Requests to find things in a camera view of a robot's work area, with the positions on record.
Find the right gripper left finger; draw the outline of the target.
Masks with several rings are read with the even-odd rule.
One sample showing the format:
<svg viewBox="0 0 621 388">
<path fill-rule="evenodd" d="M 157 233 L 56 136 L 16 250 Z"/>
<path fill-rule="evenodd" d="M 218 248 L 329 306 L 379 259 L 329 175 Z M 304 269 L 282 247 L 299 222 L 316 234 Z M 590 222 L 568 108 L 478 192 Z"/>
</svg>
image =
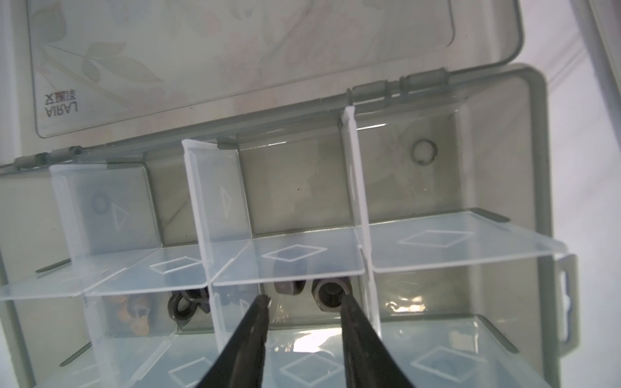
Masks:
<svg viewBox="0 0 621 388">
<path fill-rule="evenodd" d="M 262 387 L 270 302 L 270 297 L 264 294 L 254 299 L 225 349 L 197 387 Z"/>
</svg>

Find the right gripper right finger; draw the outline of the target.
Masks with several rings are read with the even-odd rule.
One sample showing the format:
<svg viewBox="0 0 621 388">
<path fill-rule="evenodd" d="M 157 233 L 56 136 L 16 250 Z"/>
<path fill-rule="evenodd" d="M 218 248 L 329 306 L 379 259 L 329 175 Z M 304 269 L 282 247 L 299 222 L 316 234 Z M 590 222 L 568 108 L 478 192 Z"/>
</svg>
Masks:
<svg viewBox="0 0 621 388">
<path fill-rule="evenodd" d="M 414 387 L 352 295 L 342 301 L 341 328 L 347 387 Z"/>
</svg>

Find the black hex nut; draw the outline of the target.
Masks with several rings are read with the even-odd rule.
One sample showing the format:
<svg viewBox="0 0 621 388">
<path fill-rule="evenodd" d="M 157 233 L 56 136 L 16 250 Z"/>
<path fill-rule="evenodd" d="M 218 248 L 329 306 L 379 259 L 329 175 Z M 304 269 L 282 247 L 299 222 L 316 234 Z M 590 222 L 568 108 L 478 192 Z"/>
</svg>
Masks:
<svg viewBox="0 0 621 388">
<path fill-rule="evenodd" d="M 338 313 L 344 297 L 352 292 L 353 288 L 348 277 L 315 279 L 311 287 L 318 308 L 324 312 Z"/>
</svg>

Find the brass wing nut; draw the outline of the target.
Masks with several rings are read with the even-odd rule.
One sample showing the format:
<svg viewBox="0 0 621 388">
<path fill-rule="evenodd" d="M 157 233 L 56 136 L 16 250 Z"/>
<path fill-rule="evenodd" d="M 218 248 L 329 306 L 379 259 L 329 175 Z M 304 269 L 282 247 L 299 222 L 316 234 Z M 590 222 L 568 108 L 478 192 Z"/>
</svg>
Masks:
<svg viewBox="0 0 621 388">
<path fill-rule="evenodd" d="M 151 302 L 144 295 L 129 295 L 121 299 L 116 316 L 129 325 L 136 336 L 147 336 L 150 332 Z"/>
</svg>

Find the black wing screw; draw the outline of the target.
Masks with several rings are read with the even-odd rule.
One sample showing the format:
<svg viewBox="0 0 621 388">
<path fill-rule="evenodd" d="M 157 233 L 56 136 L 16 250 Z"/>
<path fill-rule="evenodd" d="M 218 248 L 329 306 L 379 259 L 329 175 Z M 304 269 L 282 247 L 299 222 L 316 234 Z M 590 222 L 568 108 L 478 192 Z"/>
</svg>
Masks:
<svg viewBox="0 0 621 388">
<path fill-rule="evenodd" d="M 284 262 L 278 262 L 274 266 L 274 275 L 275 276 L 283 276 L 287 273 L 287 269 L 290 267 L 289 264 Z M 304 290 L 306 280 L 285 280 L 285 281 L 275 281 L 273 283 L 274 289 L 277 294 L 295 296 L 301 294 Z"/>
</svg>

